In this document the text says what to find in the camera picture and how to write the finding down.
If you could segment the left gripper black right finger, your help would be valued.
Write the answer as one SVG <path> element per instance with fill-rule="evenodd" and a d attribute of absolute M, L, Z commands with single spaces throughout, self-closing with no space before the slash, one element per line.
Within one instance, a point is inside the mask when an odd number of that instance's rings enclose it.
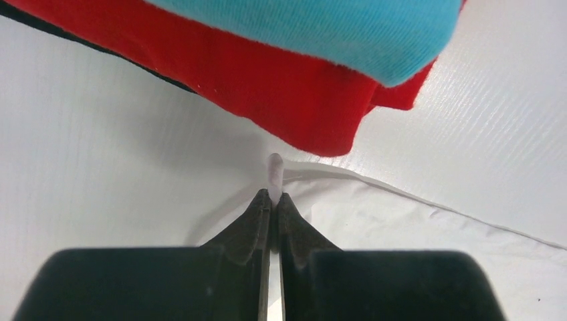
<path fill-rule="evenodd" d="M 479 264 L 458 251 L 343 250 L 299 213 L 276 209 L 285 320 L 503 320 Z"/>

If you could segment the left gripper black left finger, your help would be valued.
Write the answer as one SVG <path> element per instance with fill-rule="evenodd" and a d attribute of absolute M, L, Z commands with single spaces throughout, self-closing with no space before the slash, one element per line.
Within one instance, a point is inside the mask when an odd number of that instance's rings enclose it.
<path fill-rule="evenodd" d="M 15 320 L 265 320 L 271 200 L 198 247 L 65 249 L 39 269 Z"/>

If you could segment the white t shirt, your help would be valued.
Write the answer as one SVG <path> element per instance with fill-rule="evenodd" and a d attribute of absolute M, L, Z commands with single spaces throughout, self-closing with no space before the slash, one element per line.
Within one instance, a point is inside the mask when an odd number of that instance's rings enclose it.
<path fill-rule="evenodd" d="M 351 171 L 287 160 L 283 189 L 343 249 L 453 250 L 486 273 L 508 320 L 566 319 L 566 250 L 408 197 Z"/>

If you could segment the folded red t shirt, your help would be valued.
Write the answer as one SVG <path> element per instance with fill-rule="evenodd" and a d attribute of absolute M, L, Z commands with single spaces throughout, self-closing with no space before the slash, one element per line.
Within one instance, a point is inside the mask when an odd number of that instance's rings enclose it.
<path fill-rule="evenodd" d="M 348 153 L 375 107 L 410 110 L 437 57 L 387 88 L 364 74 L 187 19 L 156 1 L 6 1 L 181 82 L 295 148 Z"/>

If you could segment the folded cyan t shirt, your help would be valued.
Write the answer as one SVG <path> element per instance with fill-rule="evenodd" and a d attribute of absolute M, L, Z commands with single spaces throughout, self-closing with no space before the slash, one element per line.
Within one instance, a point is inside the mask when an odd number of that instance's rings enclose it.
<path fill-rule="evenodd" d="M 460 1 L 156 1 L 187 19 L 346 66 L 387 88 L 449 43 Z"/>

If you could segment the folded black t shirt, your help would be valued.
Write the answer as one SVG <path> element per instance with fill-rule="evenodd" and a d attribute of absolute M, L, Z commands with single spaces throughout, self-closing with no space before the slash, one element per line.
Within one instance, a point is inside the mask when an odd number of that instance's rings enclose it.
<path fill-rule="evenodd" d="M 105 54 L 109 54 L 111 56 L 116 56 L 118 58 L 121 58 L 127 62 L 130 62 L 131 64 L 145 70 L 146 72 L 152 74 L 153 76 L 160 78 L 166 82 L 168 82 L 169 84 L 172 84 L 182 90 L 185 90 L 186 92 L 190 92 L 192 94 L 197 94 L 193 89 L 191 89 L 190 87 L 182 84 L 181 82 L 178 82 L 176 80 L 173 80 L 171 78 L 168 78 L 166 76 L 161 75 L 160 73 L 144 67 L 143 65 L 134 62 L 133 60 L 130 60 L 129 58 L 126 58 L 122 55 L 120 55 L 119 53 L 116 53 L 115 51 L 109 50 L 105 47 L 102 47 L 100 45 L 97 45 L 95 43 L 91 43 L 85 39 L 82 39 L 68 31 L 65 31 L 64 29 L 53 25 L 47 21 L 44 21 L 38 17 L 35 17 L 29 13 L 26 13 L 10 4 L 8 4 L 8 2 L 6 1 L 1 1 L 1 16 L 6 17 L 10 20 L 16 21 L 18 23 L 21 23 L 23 25 L 26 25 L 28 27 L 34 28 L 36 30 L 42 31 L 44 33 L 48 33 L 50 35 L 54 35 L 56 37 L 62 38 L 62 39 L 66 39 L 69 41 L 73 41 L 76 43 L 80 43 L 86 47 L 89 47 L 91 49 L 94 49 L 96 51 L 105 53 Z"/>

